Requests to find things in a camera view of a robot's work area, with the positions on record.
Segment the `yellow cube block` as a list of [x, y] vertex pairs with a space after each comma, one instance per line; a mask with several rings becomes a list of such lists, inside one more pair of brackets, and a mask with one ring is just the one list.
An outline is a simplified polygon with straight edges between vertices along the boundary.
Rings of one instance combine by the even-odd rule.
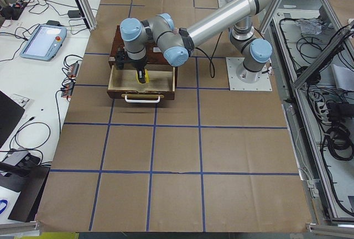
[[148, 75], [147, 70], [145, 70], [145, 77], [146, 77], [146, 83], [145, 84], [147, 84], [149, 82], [149, 75]]

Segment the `wooden drawer with white handle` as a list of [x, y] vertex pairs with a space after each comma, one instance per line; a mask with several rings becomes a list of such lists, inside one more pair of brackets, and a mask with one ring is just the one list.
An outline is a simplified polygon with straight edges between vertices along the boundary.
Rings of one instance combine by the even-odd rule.
[[147, 64], [147, 84], [140, 84], [136, 69], [128, 65], [123, 70], [112, 67], [107, 93], [110, 98], [127, 102], [173, 100], [177, 83], [177, 69], [170, 65]]

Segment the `dark wooden drawer cabinet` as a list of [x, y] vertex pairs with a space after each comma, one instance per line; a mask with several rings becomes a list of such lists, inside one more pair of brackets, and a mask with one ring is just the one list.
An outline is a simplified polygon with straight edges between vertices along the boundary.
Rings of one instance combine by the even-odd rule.
[[[117, 26], [116, 27], [116, 32], [115, 32], [115, 35], [114, 35], [114, 39], [113, 39], [113, 43], [112, 43], [112, 48], [111, 48], [109, 61], [108, 61], [111, 69], [112, 69], [113, 66], [115, 66], [115, 63], [114, 63], [115, 58], [114, 57], [115, 57], [115, 54], [117, 52], [117, 49], [119, 47], [122, 47], [122, 46], [125, 48], [128, 57], [131, 58], [131, 56], [129, 55], [129, 53], [128, 53], [126, 47], [125, 47], [123, 39], [121, 37], [120, 27]], [[169, 65], [167, 60], [163, 57], [162, 52], [159, 50], [159, 48], [157, 47], [157, 45], [154, 42], [146, 43], [145, 47], [142, 50], [142, 52], [140, 52], [140, 54], [138, 55], [138, 58], [141, 59], [144, 56], [147, 57], [147, 64]], [[128, 65], [132, 66], [130, 63], [126, 63], [124, 67], [126, 67]]]

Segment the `orange black connector upper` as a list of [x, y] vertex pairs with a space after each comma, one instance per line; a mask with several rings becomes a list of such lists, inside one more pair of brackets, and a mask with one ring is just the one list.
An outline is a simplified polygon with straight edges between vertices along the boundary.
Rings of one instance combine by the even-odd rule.
[[67, 70], [66, 76], [69, 78], [77, 77], [77, 73], [79, 72], [79, 67], [80, 64], [78, 62], [71, 64]]

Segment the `orange black connector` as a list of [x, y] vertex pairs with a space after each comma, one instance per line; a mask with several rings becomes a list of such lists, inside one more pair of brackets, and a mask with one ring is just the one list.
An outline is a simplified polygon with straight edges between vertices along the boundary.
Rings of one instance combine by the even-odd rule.
[[63, 87], [61, 88], [61, 97], [65, 99], [71, 98], [74, 87], [75, 87], [74, 82], [68, 82], [64, 84]]
[[77, 77], [77, 73], [79, 72], [79, 67], [80, 64], [78, 62], [71, 64], [67, 70], [66, 76], [69, 78]]

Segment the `orange black connector lower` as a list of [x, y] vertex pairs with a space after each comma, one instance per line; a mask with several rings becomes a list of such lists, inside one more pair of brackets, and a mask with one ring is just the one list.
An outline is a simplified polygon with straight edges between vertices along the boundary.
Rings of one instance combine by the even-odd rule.
[[63, 87], [61, 88], [61, 97], [65, 99], [71, 98], [74, 87], [75, 87], [74, 82], [68, 82], [64, 84]]

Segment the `black power adapter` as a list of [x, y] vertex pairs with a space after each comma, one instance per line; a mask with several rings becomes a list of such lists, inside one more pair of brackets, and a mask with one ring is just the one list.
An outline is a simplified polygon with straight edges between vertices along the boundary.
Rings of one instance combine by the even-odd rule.
[[67, 15], [69, 18], [81, 18], [81, 13], [79, 10], [69, 10]]

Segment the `blue teach pendant tablet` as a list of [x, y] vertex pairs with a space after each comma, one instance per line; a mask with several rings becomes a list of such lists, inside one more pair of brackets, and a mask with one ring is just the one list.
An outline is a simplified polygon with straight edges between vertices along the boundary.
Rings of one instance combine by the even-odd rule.
[[61, 48], [66, 36], [65, 27], [41, 24], [30, 36], [20, 57], [50, 61]]

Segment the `brown paper table cover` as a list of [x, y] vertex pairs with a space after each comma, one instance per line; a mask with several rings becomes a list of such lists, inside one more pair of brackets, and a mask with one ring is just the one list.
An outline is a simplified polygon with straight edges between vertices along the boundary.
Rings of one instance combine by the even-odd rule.
[[282, 103], [230, 91], [228, 34], [216, 77], [200, 51], [178, 68], [175, 98], [112, 100], [106, 90], [116, 26], [169, 13], [177, 27], [217, 0], [101, 0], [37, 213], [47, 231], [302, 232], [312, 222]]

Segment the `black laptop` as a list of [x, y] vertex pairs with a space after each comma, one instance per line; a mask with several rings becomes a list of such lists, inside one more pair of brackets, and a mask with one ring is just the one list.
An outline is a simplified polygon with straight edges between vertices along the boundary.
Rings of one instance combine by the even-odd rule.
[[23, 117], [25, 109], [1, 91], [1, 147]]

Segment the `black electronics board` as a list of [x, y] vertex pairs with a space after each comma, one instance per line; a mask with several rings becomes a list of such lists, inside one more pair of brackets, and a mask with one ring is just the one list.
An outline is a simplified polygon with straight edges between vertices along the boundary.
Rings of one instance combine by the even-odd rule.
[[27, 2], [23, 1], [17, 1], [12, 4], [1, 1], [1, 17], [5, 18], [5, 20], [18, 20], [27, 4]]

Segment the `grey usb hub adapter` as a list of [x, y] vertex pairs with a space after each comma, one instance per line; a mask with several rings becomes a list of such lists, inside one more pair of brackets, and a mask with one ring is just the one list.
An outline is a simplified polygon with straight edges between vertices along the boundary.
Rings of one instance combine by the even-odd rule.
[[14, 167], [29, 169], [38, 165], [40, 158], [32, 155], [27, 150], [21, 150], [7, 155], [2, 162]]

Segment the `white power strip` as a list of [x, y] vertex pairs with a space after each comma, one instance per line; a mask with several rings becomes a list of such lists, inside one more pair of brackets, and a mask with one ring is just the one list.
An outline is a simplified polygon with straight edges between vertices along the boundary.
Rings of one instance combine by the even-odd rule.
[[328, 118], [329, 110], [327, 108], [326, 103], [323, 101], [317, 101], [314, 103], [314, 105], [315, 105], [316, 115], [319, 117], [320, 121], [325, 125], [330, 125], [331, 122], [329, 121]]

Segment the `aluminium frame right side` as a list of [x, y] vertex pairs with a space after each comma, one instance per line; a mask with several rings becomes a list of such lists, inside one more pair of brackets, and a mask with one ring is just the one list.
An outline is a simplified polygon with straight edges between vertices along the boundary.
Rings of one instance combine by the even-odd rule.
[[[306, 228], [353, 237], [353, 0], [274, 0], [260, 14], [275, 45], [296, 162], [310, 206]], [[323, 101], [330, 125], [314, 103]]]

